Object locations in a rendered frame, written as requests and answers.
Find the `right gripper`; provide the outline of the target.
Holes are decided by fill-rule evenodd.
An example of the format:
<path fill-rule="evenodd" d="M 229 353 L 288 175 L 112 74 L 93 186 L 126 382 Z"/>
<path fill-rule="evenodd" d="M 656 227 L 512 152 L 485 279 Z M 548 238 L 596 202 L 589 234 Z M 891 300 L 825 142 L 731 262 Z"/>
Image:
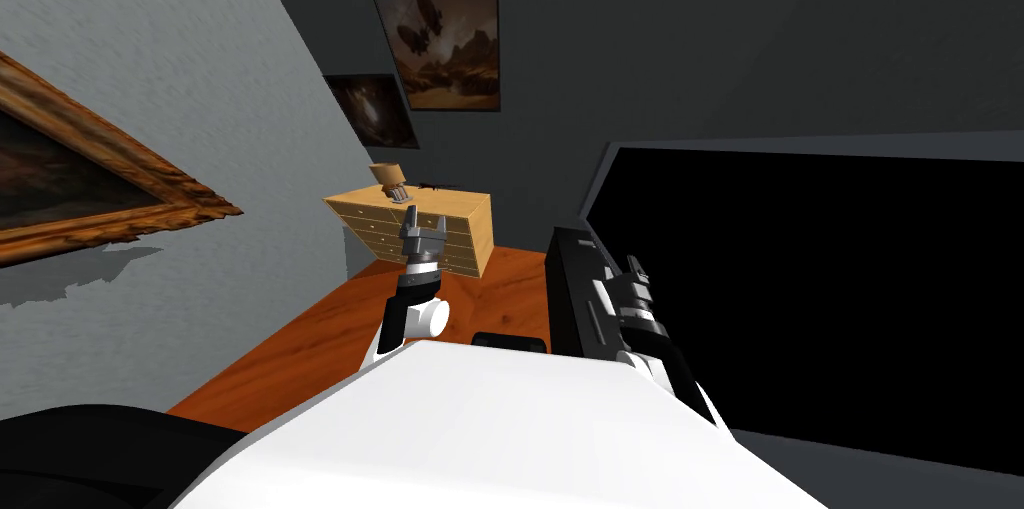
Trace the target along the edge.
<path fill-rule="evenodd" d="M 602 305 L 620 327 L 662 327 L 654 317 L 649 278 L 633 255 L 627 256 L 628 273 L 615 274 L 604 268 Z"/>

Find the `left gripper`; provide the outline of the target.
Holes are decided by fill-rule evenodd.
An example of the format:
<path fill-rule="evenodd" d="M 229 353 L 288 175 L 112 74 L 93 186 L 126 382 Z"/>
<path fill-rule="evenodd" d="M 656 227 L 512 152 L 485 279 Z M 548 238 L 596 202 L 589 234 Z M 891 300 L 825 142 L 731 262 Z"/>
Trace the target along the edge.
<path fill-rule="evenodd" d="M 447 240 L 447 220 L 439 215 L 435 229 L 418 227 L 418 208 L 411 205 L 406 210 L 399 237 L 402 256 L 407 264 L 436 263 L 440 260 Z"/>

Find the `wooden chest of drawers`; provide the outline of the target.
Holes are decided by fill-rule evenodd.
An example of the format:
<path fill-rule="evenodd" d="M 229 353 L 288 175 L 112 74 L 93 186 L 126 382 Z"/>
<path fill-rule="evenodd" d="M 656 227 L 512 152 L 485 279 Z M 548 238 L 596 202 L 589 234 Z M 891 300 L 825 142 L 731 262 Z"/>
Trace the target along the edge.
<path fill-rule="evenodd" d="M 324 199 L 326 205 L 376 258 L 406 262 L 399 230 L 407 210 L 417 209 L 416 225 L 446 232 L 440 254 L 442 270 L 479 278 L 494 250 L 490 196 L 449 185 L 406 180 L 393 162 L 370 166 L 376 183 Z"/>

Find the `small dark picture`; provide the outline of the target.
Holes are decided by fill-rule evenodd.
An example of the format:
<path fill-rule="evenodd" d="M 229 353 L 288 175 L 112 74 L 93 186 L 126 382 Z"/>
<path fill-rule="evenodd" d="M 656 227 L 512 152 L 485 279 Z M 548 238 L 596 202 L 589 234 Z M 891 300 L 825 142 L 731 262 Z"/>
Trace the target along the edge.
<path fill-rule="evenodd" d="M 324 80 L 365 147 L 419 149 L 392 74 L 328 75 Z"/>

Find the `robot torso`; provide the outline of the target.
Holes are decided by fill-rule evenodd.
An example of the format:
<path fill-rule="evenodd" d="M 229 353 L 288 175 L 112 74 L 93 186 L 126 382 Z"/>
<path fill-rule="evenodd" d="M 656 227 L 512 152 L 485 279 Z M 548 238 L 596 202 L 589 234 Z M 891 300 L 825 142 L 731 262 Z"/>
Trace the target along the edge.
<path fill-rule="evenodd" d="M 220 456 L 170 509 L 826 509 L 655 360 L 417 341 Z"/>

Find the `airship picture, dark frame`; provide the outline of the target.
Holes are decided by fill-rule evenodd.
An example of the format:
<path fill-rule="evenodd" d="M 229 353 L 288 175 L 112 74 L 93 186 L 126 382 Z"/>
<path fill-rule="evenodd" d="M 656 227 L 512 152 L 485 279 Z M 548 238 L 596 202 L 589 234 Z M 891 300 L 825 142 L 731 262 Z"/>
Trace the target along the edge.
<path fill-rule="evenodd" d="M 408 105 L 501 109 L 499 0 L 373 0 Z"/>

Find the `painting in gold frame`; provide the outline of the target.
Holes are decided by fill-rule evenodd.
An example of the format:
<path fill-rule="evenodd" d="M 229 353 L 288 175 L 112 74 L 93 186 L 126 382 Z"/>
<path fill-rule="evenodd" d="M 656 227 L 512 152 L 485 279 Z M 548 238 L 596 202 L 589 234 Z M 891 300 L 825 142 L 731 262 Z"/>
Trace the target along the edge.
<path fill-rule="evenodd" d="M 241 212 L 0 52 L 0 268 Z"/>

